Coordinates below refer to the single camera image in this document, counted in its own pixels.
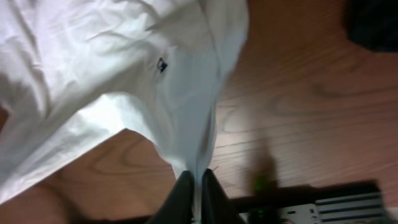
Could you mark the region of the white t-shirt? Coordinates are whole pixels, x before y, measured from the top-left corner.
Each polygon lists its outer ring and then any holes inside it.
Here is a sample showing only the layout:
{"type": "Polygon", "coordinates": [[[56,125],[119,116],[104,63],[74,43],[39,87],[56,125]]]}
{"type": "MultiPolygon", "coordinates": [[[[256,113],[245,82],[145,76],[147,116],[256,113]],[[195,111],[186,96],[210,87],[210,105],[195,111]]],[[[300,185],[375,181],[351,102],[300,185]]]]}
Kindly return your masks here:
{"type": "Polygon", "coordinates": [[[216,102],[248,26],[246,1],[2,1],[1,222],[78,219],[56,191],[21,193],[125,129],[191,172],[199,220],[216,102]]]}

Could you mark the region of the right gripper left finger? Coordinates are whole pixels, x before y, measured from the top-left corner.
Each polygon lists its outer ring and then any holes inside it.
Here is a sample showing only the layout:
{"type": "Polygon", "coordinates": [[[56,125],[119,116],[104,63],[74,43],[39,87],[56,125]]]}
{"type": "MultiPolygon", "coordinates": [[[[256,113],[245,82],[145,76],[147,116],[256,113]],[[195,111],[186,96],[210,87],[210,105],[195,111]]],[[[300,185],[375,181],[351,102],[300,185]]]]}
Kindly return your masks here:
{"type": "Polygon", "coordinates": [[[183,171],[164,204],[149,220],[149,224],[190,224],[193,218],[194,186],[192,173],[183,171]]]}

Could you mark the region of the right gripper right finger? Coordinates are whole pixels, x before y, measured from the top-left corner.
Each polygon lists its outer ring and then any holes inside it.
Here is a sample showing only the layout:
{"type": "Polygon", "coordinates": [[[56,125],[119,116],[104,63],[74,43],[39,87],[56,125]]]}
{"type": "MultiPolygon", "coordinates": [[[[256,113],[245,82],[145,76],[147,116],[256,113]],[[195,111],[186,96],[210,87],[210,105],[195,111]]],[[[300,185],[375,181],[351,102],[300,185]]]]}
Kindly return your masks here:
{"type": "Polygon", "coordinates": [[[203,174],[201,199],[202,224],[245,224],[211,169],[203,174]]]}

